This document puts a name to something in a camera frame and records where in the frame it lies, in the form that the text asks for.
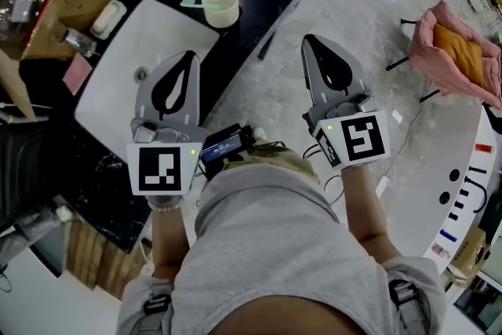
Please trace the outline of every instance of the white cup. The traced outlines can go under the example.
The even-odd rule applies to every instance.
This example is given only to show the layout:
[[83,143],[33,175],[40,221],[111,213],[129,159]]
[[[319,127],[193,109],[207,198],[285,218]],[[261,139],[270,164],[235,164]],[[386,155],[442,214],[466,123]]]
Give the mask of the white cup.
[[[238,20],[238,0],[202,0],[202,5],[206,21],[212,27],[227,28]],[[224,9],[209,9],[206,5],[221,5]]]

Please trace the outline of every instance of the wire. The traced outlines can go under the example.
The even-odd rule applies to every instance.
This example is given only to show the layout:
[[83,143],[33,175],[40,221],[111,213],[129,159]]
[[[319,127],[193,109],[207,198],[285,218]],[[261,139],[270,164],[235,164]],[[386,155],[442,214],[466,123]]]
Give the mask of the wire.
[[[326,187],[328,186],[328,183],[333,180],[335,177],[339,177],[341,179],[341,175],[335,175],[335,176],[331,176],[325,183],[324,183],[324,191],[326,191]],[[336,197],[335,201],[331,202],[329,204],[329,206],[332,206],[335,202],[337,202],[340,198],[342,198],[342,195],[344,195],[344,192],[345,190],[343,189],[342,192],[340,193],[340,195],[338,197]]]
[[[429,82],[429,86],[427,88],[427,93],[429,93],[429,91],[431,90],[431,86],[432,86],[432,82]],[[422,106],[420,106],[420,110],[418,111],[417,115],[415,116],[415,118],[412,120],[411,124],[409,125],[409,128],[408,128],[408,133],[406,134],[406,139],[405,139],[405,143],[402,145],[401,149],[399,150],[398,154],[395,156],[394,158],[394,161],[392,161],[392,164],[391,166],[389,167],[389,169],[387,169],[387,172],[385,173],[385,176],[388,177],[389,175],[389,172],[392,170],[392,168],[394,167],[394,164],[395,162],[398,160],[400,154],[405,150],[406,146],[408,145],[408,140],[409,140],[409,135],[411,134],[411,129],[413,128],[413,123],[418,119],[418,117],[420,116],[420,113],[422,113],[422,110],[424,109],[424,106],[425,106],[425,102],[422,102]]]
[[483,197],[484,197],[483,204],[481,204],[481,206],[476,211],[472,211],[473,213],[480,213],[486,207],[486,203],[488,202],[488,194],[486,194],[486,189],[481,184],[476,183],[475,181],[469,179],[468,177],[464,179],[464,182],[473,184],[477,188],[481,188],[483,190]]
[[201,171],[200,171],[199,173],[197,173],[197,174],[195,175],[195,177],[199,177],[199,176],[201,176],[201,175],[204,175],[204,176],[206,177],[206,179],[207,179],[206,172],[205,172],[205,171],[204,171],[204,169],[202,168],[201,164],[200,164],[200,163],[198,163],[198,164],[197,164],[197,166],[198,166],[198,168],[199,168]]
[[7,269],[7,265],[5,267],[0,268],[0,278],[4,278],[4,280],[7,281],[9,284],[9,288],[6,289],[3,286],[0,286],[0,290],[5,293],[11,293],[13,291],[13,284],[10,282],[10,279],[7,278],[7,275],[5,274],[5,270]]
[[331,204],[329,204],[329,206],[332,206],[335,202],[337,202],[340,198],[342,198],[342,195],[344,195],[344,192],[345,192],[345,189],[342,190],[342,192],[340,193],[340,195],[338,196],[338,198],[335,201],[333,201]]
[[[39,104],[31,104],[32,107],[42,107],[44,109],[52,109],[52,106],[45,106],[45,105],[39,105]],[[4,107],[17,107],[16,104],[6,104],[5,102],[0,102],[0,109],[3,109]]]
[[147,254],[144,252],[143,242],[140,242],[141,253],[143,254],[144,262],[150,263],[151,260],[148,259]]
[[310,153],[309,155],[307,155],[304,159],[309,159],[312,155],[318,154],[319,152],[322,152],[322,150],[314,151],[314,152]]
[[312,148],[314,148],[314,147],[318,147],[318,146],[319,146],[319,144],[314,144],[314,145],[312,145],[311,147],[307,148],[307,149],[305,150],[304,155],[302,156],[302,158],[303,158],[303,159],[305,159],[305,155],[306,155],[306,154],[307,154],[307,153],[308,153],[308,152],[309,152]]

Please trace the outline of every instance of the person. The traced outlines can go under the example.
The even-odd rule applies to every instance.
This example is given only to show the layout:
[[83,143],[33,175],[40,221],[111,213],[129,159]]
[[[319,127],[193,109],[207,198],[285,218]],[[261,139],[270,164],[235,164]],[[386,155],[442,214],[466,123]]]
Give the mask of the person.
[[[341,172],[347,230],[308,161],[263,141],[249,155],[207,184],[191,248],[179,204],[152,206],[155,271],[126,287],[118,335],[439,332],[435,263],[392,245],[367,167]],[[393,283],[416,290],[412,325]]]

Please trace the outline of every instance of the concrete floor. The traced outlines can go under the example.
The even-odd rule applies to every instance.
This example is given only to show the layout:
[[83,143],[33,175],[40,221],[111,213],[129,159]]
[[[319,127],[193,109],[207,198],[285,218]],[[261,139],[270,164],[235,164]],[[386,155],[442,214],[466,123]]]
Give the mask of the concrete floor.
[[[417,20],[424,11],[439,0],[301,0],[297,9],[280,25],[271,48],[263,61],[250,58],[221,97],[206,121],[214,133],[242,120],[261,126],[269,140],[282,140],[294,151],[302,154],[314,144],[301,115],[311,106],[310,93],[305,87],[301,63],[300,44],[304,35],[314,33],[332,39],[356,56],[365,70],[366,83],[373,90],[379,107],[387,112],[391,138],[391,157],[370,165],[375,185],[385,174],[405,143],[411,121],[420,110],[419,99],[427,93],[428,80],[414,71],[409,63],[393,71],[385,67],[406,56],[409,46],[401,32],[400,19]],[[459,17],[485,36],[492,34],[488,24],[494,20],[491,12],[476,14],[467,0],[445,0]],[[427,101],[426,107],[413,126],[407,152],[403,152],[395,167],[388,174],[390,184],[381,198],[387,218],[399,194],[393,191],[400,180],[413,175],[417,155],[413,155],[413,138],[426,136],[427,126],[433,124],[427,111],[444,104],[474,104],[477,100],[467,97],[436,96]],[[399,124],[391,115],[396,110],[401,116]],[[311,158],[312,165],[323,185],[337,174],[322,154]],[[327,187],[327,199],[333,201],[341,193],[341,180],[332,180]],[[184,206],[187,230],[197,208],[196,192]],[[346,221],[344,198],[333,209],[340,221]]]

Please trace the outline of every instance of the soap bar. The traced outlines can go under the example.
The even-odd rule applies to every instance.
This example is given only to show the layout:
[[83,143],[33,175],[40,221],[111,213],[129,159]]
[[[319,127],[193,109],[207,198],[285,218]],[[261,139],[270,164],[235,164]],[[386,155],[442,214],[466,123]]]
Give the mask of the soap bar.
[[110,0],[101,14],[94,21],[91,33],[99,39],[106,39],[117,27],[118,22],[127,13],[127,8],[118,0]]
[[93,31],[101,34],[107,27],[107,22],[113,17],[116,12],[118,12],[118,7],[113,3],[108,3],[101,12],[100,16],[97,17],[96,21],[94,21]]

